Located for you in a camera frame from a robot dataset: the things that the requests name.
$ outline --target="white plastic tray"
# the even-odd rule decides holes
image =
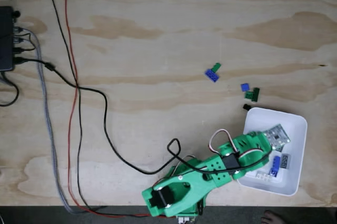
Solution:
[[[238,182],[240,185],[258,190],[269,191],[274,194],[292,196],[299,187],[304,147],[306,140],[306,130],[308,124],[302,116],[287,114],[264,108],[252,108],[248,111],[243,133],[251,131],[265,131],[277,124],[281,124],[290,138],[290,143],[284,145],[282,153],[272,151],[269,162],[255,171],[247,172]],[[282,154],[290,155],[289,169],[279,169],[277,177],[272,177],[270,181],[256,178],[258,171],[268,174],[272,167],[274,156]]]

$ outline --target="blue lego brick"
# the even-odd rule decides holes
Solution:
[[[269,175],[276,177],[277,173],[279,172],[280,168],[280,163],[281,163],[281,157],[275,156],[273,160],[273,167],[269,171]]]
[[[249,91],[249,90],[250,88],[248,83],[241,84],[241,91]]]
[[[213,72],[211,69],[207,69],[207,71],[205,71],[205,75],[210,78],[213,82],[216,82],[219,79],[219,76]]]

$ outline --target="power strip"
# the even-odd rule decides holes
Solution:
[[[12,7],[0,7],[0,72],[13,70],[13,19]]]

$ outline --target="red cable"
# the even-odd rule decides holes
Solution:
[[[72,63],[74,66],[74,71],[75,71],[75,79],[77,81],[78,79],[78,74],[77,74],[77,67],[76,67],[76,62],[75,62],[75,57],[74,57],[74,52],[73,52],[73,43],[72,43],[72,36],[71,36],[71,32],[70,32],[70,27],[69,27],[69,22],[68,22],[68,5],[67,5],[67,0],[64,0],[65,3],[65,21],[66,21],[66,26],[67,26],[67,30],[68,30],[68,36],[69,36],[69,47],[70,47],[70,52],[71,52],[71,56],[72,56]],[[77,100],[77,94],[78,94],[78,87],[76,87],[75,90],[75,96],[74,96],[74,100],[73,100],[73,105],[72,105],[72,111],[70,113],[70,118],[69,118],[69,125],[68,125],[68,191],[69,194],[71,196],[71,198],[73,199],[73,201],[75,202],[75,204],[87,211],[87,212],[91,212],[95,215],[99,215],[99,216],[104,216],[104,217],[108,217],[108,218],[120,218],[120,217],[124,217],[124,216],[111,216],[111,215],[105,215],[103,213],[99,213],[99,212],[95,212],[92,211],[90,209],[87,209],[85,207],[82,207],[76,200],[76,198],[73,195],[72,189],[71,189],[71,161],[70,161],[70,136],[71,136],[71,126],[72,126],[72,119],[73,119],[73,115],[74,115],[74,110],[75,110],[75,105],[76,105],[76,100]],[[144,214],[144,215],[135,215],[135,216],[150,216],[148,214]]]
[[[68,2],[67,2],[67,0],[64,0],[64,5],[65,5],[65,21],[66,21],[66,26],[67,26],[68,36],[69,36],[69,47],[70,47],[70,52],[71,52],[72,65],[74,67],[75,79],[77,81],[78,73],[77,73],[77,67],[76,67],[74,52],[73,52],[72,37],[71,37],[70,27],[69,27],[69,22],[68,22]],[[78,205],[78,202],[76,201],[76,199],[73,195],[72,189],[71,189],[71,161],[70,161],[71,127],[72,127],[72,119],[73,119],[73,115],[74,115],[75,105],[76,105],[76,101],[77,101],[77,93],[78,93],[78,87],[76,87],[76,90],[75,90],[75,96],[74,96],[72,110],[71,110],[71,113],[70,113],[69,124],[68,124],[68,191],[69,191],[72,199],[74,200],[74,202]]]

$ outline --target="green 3d printed part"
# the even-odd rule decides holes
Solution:
[[[144,190],[142,195],[151,215],[177,216],[179,222],[188,217],[194,218],[202,213],[206,196],[211,190],[232,179],[239,179],[246,172],[256,170],[269,161],[272,147],[264,133],[251,132],[232,141],[238,152],[235,153],[232,144],[227,142],[217,149],[219,155],[204,161],[192,158],[187,162],[199,171],[180,164],[172,167],[155,185]]]

